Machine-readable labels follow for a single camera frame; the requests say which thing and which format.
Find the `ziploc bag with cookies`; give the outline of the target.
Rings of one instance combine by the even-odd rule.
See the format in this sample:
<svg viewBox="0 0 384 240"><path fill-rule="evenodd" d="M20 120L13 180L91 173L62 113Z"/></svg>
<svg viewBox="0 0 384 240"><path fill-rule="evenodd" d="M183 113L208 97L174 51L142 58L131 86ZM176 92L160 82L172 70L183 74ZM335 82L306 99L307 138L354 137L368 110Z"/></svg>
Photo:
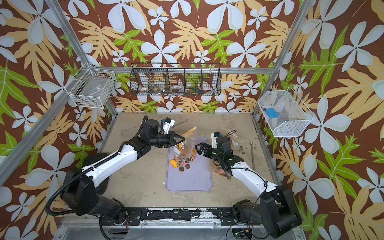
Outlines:
<svg viewBox="0 0 384 240"><path fill-rule="evenodd" d="M185 141L174 147L174 160L176 162L186 160L194 154L196 141L198 139L198 128L194 127L182 135Z"/></svg>

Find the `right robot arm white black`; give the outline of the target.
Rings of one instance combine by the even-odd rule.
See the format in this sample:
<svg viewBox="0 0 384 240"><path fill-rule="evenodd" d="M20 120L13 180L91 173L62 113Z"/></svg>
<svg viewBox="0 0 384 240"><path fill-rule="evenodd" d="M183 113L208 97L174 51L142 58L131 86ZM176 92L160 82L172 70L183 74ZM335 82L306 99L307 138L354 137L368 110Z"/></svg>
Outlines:
<svg viewBox="0 0 384 240"><path fill-rule="evenodd" d="M216 148L206 143L195 146L198 155L214 161L233 178L241 181L256 197L255 203L240 201L233 206L236 222L248 227L262 225L270 237L277 239L303 223L292 192L286 186L267 181L231 148Z"/></svg>

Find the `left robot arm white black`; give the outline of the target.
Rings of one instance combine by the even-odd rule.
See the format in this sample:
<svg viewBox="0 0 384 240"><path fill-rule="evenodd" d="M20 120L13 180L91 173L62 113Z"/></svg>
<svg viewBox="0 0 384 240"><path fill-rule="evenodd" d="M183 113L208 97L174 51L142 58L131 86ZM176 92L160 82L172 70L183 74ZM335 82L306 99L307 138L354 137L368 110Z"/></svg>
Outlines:
<svg viewBox="0 0 384 240"><path fill-rule="evenodd" d="M93 215L122 224L127 218L127 208L116 199L98 194L97 187L122 167L143 157L152 147L170 148L184 142L185 137L170 130L174 124L170 118L157 121L145 115L137 133L122 142L117 151L91 165L67 172L63 185L47 200L46 214Z"/></svg>

